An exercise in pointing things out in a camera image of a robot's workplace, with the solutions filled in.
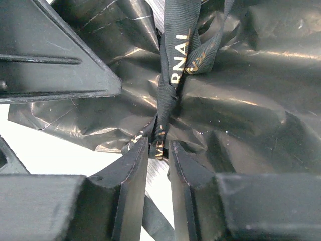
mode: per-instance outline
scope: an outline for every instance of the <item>black plastic part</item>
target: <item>black plastic part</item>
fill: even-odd
[[[214,174],[171,142],[176,240],[321,240],[321,176]]]
[[[9,173],[29,174],[29,171],[18,159],[7,142],[0,137],[0,174]]]
[[[120,79],[45,0],[1,1],[0,23],[0,103],[120,94]]]
[[[0,175],[0,240],[139,241],[147,143],[89,178]]]

